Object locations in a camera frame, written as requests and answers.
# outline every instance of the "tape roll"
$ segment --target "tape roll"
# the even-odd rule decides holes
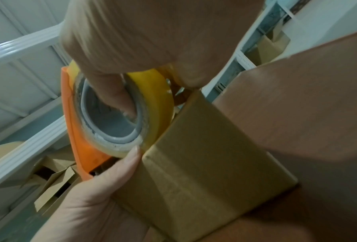
[[[89,86],[75,62],[69,65],[67,72],[69,85],[73,90],[74,110],[84,137],[105,154],[123,158],[135,145],[146,151],[172,121],[173,95],[164,76],[155,69],[123,75],[127,90],[137,106],[138,117],[135,124],[115,110],[107,113],[93,111],[100,109],[101,104],[97,103],[97,107],[94,107],[98,99],[92,97],[92,92],[89,92]],[[129,130],[132,125],[134,130],[130,134],[124,134],[124,130]]]

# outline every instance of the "hand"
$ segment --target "hand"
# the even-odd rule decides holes
[[[206,85],[231,58],[264,0],[71,0],[61,44],[99,98],[131,116],[120,73],[170,63],[184,87]]]
[[[141,156],[135,147],[99,176],[72,188],[32,242],[141,242],[148,227],[110,199],[133,175]]]

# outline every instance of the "yellow tape roll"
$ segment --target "yellow tape roll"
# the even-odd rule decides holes
[[[79,96],[77,86],[84,78],[74,61],[69,65],[67,72],[70,79],[69,85],[74,95]],[[166,79],[157,70],[151,69],[128,73],[127,75],[135,84],[141,96],[138,100],[142,102],[142,130],[135,140],[127,144],[113,144],[103,140],[92,132],[78,115],[81,128],[89,143],[98,150],[119,158],[126,156],[128,151],[135,145],[140,145],[144,151],[149,149],[168,128],[174,113],[174,100],[171,89]]]

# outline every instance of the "person's left hand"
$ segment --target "person's left hand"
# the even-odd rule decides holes
[[[141,156],[134,147],[99,176],[72,188],[32,242],[141,242],[148,227],[110,199],[133,175]]]

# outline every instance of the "fingernail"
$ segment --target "fingernail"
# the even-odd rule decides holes
[[[138,155],[138,152],[140,150],[139,146],[134,146],[129,153],[126,155],[125,161],[129,162],[131,160],[133,160],[133,158],[135,158]]]

